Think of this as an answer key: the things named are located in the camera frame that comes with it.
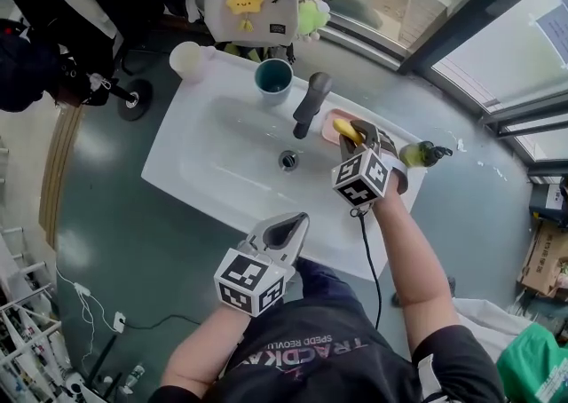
white cube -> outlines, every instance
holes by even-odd
[[[391,172],[379,156],[367,149],[331,171],[333,188],[352,207],[384,198]]]
[[[286,269],[267,261],[229,249],[215,272],[219,300],[256,317],[282,298]]]

teal floor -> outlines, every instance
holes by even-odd
[[[168,52],[183,39],[187,37],[156,33],[146,49]],[[456,278],[458,296],[510,304],[531,234],[531,185],[512,153],[420,78],[395,75],[326,42],[297,48],[296,56],[296,75],[307,79],[315,71],[330,73],[335,92],[420,138],[455,147],[450,130],[463,140],[467,152],[455,152],[429,169],[411,213],[446,272]],[[116,311],[138,325],[153,324],[171,313],[201,321],[217,304],[212,275],[227,248],[243,234],[140,177],[179,79],[165,54],[134,51],[127,64],[153,84],[154,103],[137,122],[121,120],[112,100],[104,107],[85,108],[59,212],[59,270],[91,291],[104,305],[109,322]],[[120,71],[118,75],[122,84],[131,79]],[[364,253],[362,242],[353,244],[353,253]],[[374,284],[339,274],[374,318]],[[393,292],[388,266],[380,282],[385,303],[379,330],[397,352],[407,355],[400,312],[388,302]],[[82,320],[71,285],[59,279],[58,286],[67,347],[81,367],[91,327]],[[296,297],[299,290],[294,288],[288,297]],[[91,307],[96,332],[87,369],[112,335],[100,321],[99,308]],[[145,401],[170,353],[193,329],[182,320],[149,331],[126,328],[101,374],[128,374],[142,363],[146,374],[129,401]]]

black t-shirt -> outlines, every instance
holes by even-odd
[[[224,376],[203,401],[399,403],[444,396],[465,403],[504,400],[497,368],[467,328],[433,333],[409,362],[360,307],[303,299],[251,321]],[[150,398],[151,403],[198,401],[175,386],[161,387]]]

soap dish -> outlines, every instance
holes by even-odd
[[[351,122],[358,120],[359,118],[356,115],[350,115],[349,113],[338,108],[334,108],[329,113],[327,113],[326,121],[323,122],[323,127],[321,128],[321,136],[326,141],[339,146],[339,132],[334,129],[335,119],[344,119],[347,122]]]

black faucet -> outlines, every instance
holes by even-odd
[[[331,76],[318,72],[310,76],[308,91],[294,112],[297,124],[294,127],[294,136],[304,139],[308,134],[313,116],[320,112],[321,104],[331,91]]]

